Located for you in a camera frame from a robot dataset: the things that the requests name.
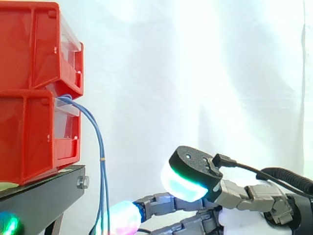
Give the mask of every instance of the robotic hand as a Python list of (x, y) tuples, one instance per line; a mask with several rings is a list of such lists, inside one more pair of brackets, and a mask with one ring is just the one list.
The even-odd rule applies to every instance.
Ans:
[[(240, 187), (223, 180), (220, 167), (241, 167), (257, 173), (262, 181)], [(151, 232), (151, 235), (311, 235), (313, 234), (313, 182), (280, 168), (262, 171), (238, 164), (217, 154), (180, 146), (162, 172), (162, 183), (170, 193), (147, 196), (134, 202), (141, 223), (152, 215), (178, 210), (197, 211), (180, 223)]]

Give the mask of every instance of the white robot part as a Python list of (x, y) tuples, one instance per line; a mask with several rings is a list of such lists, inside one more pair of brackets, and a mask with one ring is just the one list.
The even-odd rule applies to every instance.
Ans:
[(288, 227), (272, 227), (257, 211), (223, 209), (219, 223), (224, 226), (224, 235), (292, 235)]

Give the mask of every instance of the coiled black cable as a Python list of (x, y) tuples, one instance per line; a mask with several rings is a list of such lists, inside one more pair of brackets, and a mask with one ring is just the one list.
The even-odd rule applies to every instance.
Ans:
[[(284, 181), (287, 184), (303, 191), (304, 193), (310, 195), (313, 194), (313, 181), (290, 170), (279, 167), (269, 167), (262, 169), (261, 172), (264, 172), (278, 180)], [(260, 174), (257, 174), (256, 178), (258, 180), (267, 180)]]

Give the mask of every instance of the stacked storage bins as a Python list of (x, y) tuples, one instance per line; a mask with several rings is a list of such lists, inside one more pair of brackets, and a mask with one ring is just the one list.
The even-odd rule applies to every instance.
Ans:
[(0, 1), (0, 182), (24, 185), (80, 159), (83, 45), (51, 2)]

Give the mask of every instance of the white backdrop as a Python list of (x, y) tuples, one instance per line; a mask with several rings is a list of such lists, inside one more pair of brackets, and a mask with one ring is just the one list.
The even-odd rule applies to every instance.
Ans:
[[(304, 7), (298, 0), (59, 0), (85, 44), (79, 102), (104, 136), (111, 205), (163, 192), (159, 173), (179, 145), (257, 168), (303, 172)], [(99, 157), (83, 119), (90, 188), (61, 234), (95, 220)], [(232, 179), (253, 177), (227, 171)], [(185, 213), (159, 217), (156, 229)]]

